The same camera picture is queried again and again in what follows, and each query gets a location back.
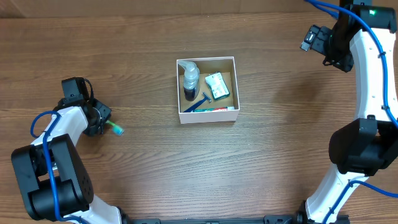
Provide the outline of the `Colgate toothpaste tube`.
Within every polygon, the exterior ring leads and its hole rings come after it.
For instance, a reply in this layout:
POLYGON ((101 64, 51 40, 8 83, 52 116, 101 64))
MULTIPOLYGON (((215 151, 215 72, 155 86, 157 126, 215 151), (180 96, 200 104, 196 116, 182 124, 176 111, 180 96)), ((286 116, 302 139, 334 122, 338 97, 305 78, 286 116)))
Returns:
POLYGON ((220 108, 204 108, 204 109, 194 109, 192 113, 201 113, 201 112, 212 112, 212 111, 229 111, 235 110, 234 106, 225 106, 220 108))

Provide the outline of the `clear pump bottle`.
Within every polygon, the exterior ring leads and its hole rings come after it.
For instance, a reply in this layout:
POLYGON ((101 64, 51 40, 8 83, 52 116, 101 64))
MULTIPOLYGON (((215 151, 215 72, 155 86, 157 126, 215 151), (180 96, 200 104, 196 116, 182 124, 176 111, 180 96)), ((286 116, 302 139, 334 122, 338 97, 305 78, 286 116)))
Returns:
POLYGON ((196 63, 192 61, 179 60, 177 63, 184 69, 183 89, 185 99, 187 101, 194 101, 200 90, 200 71, 196 63))

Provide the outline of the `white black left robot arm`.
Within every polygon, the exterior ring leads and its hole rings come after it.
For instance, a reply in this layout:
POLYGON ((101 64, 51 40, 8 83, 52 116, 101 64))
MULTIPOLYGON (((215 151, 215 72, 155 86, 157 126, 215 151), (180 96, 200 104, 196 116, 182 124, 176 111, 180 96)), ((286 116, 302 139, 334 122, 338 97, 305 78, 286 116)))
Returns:
POLYGON ((95 195, 76 150, 82 134, 103 134, 111 109, 94 97, 85 78, 62 80, 62 88, 64 97, 57 106, 38 115, 49 115, 49 125, 32 143, 11 155, 25 209, 34 220, 129 223, 119 207, 95 195))

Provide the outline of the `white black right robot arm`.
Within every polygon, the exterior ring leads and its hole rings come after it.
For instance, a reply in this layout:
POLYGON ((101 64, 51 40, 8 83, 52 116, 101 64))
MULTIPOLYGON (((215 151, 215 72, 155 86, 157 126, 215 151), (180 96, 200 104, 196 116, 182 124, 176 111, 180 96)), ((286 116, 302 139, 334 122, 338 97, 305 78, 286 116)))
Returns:
POLYGON ((348 223, 340 210, 358 186, 397 158, 397 93, 394 78, 396 12, 371 1, 314 1, 335 19, 332 28, 311 26, 302 50, 323 55, 323 64, 356 72, 354 119, 335 131, 328 153, 331 166, 315 193, 286 223, 348 223))

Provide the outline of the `green white soap pack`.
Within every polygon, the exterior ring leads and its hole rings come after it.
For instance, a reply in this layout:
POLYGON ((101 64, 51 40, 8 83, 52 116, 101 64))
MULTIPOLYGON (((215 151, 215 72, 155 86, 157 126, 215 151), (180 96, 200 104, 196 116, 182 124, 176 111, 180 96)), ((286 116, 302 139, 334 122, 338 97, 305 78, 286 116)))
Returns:
POLYGON ((205 83, 208 85, 208 88, 210 89, 215 101, 230 96, 230 91, 228 90, 221 72, 209 74, 207 77, 205 77, 205 83))

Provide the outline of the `green white toothbrush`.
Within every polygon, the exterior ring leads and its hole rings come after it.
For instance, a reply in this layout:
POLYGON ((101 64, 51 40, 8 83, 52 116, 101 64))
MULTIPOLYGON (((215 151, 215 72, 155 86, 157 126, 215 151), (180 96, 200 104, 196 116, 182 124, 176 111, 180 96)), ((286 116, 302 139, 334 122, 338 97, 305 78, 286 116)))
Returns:
POLYGON ((124 129, 117 125, 116 123, 108 120, 106 124, 111 126, 112 132, 118 136, 122 136, 124 134, 124 129))

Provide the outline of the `blue disposable razor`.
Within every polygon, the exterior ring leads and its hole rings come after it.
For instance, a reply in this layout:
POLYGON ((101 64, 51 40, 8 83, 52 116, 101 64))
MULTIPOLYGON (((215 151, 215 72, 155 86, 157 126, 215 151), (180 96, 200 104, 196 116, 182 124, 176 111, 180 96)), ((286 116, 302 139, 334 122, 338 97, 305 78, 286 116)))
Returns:
POLYGON ((191 107, 189 107, 188 109, 186 109, 184 111, 184 113, 191 113, 193 112, 195 109, 197 109, 200 105, 202 105, 204 102, 209 102, 211 103, 211 98, 205 93, 203 92, 203 99, 197 101, 194 105, 192 105, 191 107))

